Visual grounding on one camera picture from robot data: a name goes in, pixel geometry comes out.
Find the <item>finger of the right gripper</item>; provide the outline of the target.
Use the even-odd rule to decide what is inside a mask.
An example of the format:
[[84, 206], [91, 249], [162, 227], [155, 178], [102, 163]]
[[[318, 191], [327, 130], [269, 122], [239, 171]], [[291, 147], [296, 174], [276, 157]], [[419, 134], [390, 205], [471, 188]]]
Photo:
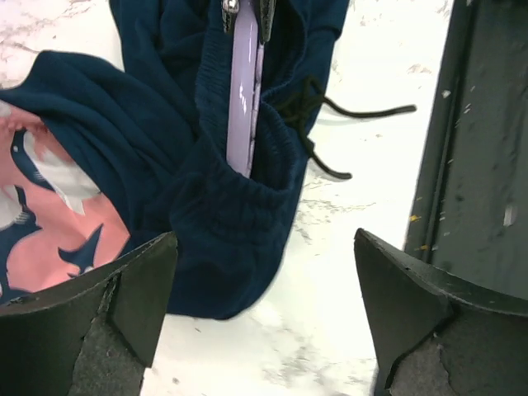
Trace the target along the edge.
[[222, 12], [224, 33], [229, 34], [232, 32], [239, 10], [240, 10], [239, 0], [222, 0], [221, 1], [221, 12]]
[[271, 39], [276, 0], [259, 0], [257, 4], [257, 19], [259, 22], [260, 42], [266, 44]]

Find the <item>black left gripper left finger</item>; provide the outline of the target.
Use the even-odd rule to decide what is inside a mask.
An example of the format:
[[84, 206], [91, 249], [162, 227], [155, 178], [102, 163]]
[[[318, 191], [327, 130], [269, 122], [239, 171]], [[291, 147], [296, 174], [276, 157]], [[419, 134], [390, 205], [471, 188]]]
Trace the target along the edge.
[[165, 233], [87, 274], [1, 307], [1, 393], [138, 395], [177, 266]]

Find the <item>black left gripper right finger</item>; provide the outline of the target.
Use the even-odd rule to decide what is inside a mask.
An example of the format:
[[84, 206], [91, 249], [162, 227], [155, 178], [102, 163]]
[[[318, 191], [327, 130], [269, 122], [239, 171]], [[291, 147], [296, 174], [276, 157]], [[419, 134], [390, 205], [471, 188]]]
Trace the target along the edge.
[[378, 371], [374, 395], [525, 395], [527, 302], [358, 229], [354, 252]]

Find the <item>translucent lilac hanger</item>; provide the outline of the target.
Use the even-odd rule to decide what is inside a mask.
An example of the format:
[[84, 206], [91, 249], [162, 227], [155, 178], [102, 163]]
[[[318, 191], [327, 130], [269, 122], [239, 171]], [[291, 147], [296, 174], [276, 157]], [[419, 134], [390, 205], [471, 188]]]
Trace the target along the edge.
[[240, 1], [240, 10], [232, 32], [226, 160], [235, 172], [249, 177], [257, 131], [264, 57], [253, 1]]

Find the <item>navy blue shorts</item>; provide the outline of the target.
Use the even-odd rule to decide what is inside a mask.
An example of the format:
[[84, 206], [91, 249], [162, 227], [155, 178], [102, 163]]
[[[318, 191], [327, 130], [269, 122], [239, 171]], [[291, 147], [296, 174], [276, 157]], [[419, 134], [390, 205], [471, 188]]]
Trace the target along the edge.
[[168, 310], [229, 319], [266, 291], [299, 201], [345, 1], [279, 1], [250, 177], [226, 162], [232, 41], [218, 1], [113, 1], [122, 69], [40, 53], [1, 98], [40, 116], [136, 243], [174, 231]]

